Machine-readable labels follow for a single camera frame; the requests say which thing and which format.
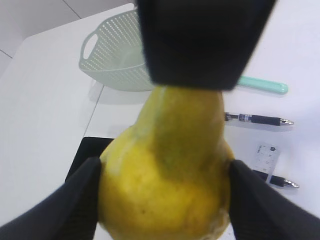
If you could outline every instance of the pen tip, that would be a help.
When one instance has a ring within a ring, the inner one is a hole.
[[[290,126],[295,124],[293,121],[287,120],[287,119],[281,119],[280,120],[280,125],[282,126]]]
[[[293,181],[289,181],[289,180],[284,180],[284,185],[285,186],[288,186],[290,188],[295,188],[295,189],[298,189],[300,188],[300,186],[298,184],[296,184],[295,182]]]

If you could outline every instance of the white table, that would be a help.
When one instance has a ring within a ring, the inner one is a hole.
[[[132,3],[27,38],[0,79],[0,226],[61,184],[102,85],[79,70],[83,40]]]
[[[294,126],[233,122],[225,127],[224,135],[236,158],[248,165],[259,143],[279,146],[281,154],[274,174],[297,182],[300,189],[275,189],[320,217],[320,2],[307,2],[278,1],[243,73],[286,83],[289,92],[281,96],[237,87],[224,94],[227,112],[282,117],[294,121]],[[148,95],[104,87],[85,135],[117,137],[135,123]]]
[[[100,96],[102,86],[78,69],[83,39],[107,17],[132,8],[121,6],[40,33],[17,51],[0,79],[0,225],[64,182],[83,135],[114,138],[134,124],[149,92],[104,87]],[[224,94],[228,112],[295,121],[288,131],[227,125],[225,138],[235,156],[248,164],[259,142],[280,146],[275,174],[301,188],[277,190],[318,217],[319,9],[320,3],[312,0],[278,1],[245,70],[246,76],[287,83],[288,94],[240,87]],[[98,228],[95,239],[105,235]]]

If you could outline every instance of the white label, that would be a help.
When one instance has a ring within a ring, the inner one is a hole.
[[[269,179],[267,179],[267,182],[269,182],[274,172],[279,158],[279,154],[280,151],[278,146],[268,144],[265,142],[259,144],[255,152],[252,168],[254,170],[269,174]]]

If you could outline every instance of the pen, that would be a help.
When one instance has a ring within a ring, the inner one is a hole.
[[[231,121],[233,119],[238,119],[240,122],[254,123],[254,124],[267,124],[274,126],[289,126],[293,125],[294,122],[280,118],[280,117],[270,117],[270,116],[259,116],[259,115],[249,115],[249,114],[230,114],[229,112],[224,113],[224,120]]]
[[[261,172],[261,171],[257,171],[257,170],[253,170],[260,178],[262,178],[263,180],[267,180],[268,174]],[[300,186],[298,184],[296,184],[293,181],[287,180],[283,177],[280,176],[274,176],[272,175],[271,179],[270,179],[270,183],[277,185],[279,187],[289,187],[289,188],[295,188],[298,189],[300,188]]]

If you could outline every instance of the green pen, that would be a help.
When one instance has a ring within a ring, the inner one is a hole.
[[[267,81],[248,76],[241,76],[237,84],[240,86],[260,89],[276,94],[286,94],[289,90],[287,84],[276,81]]]

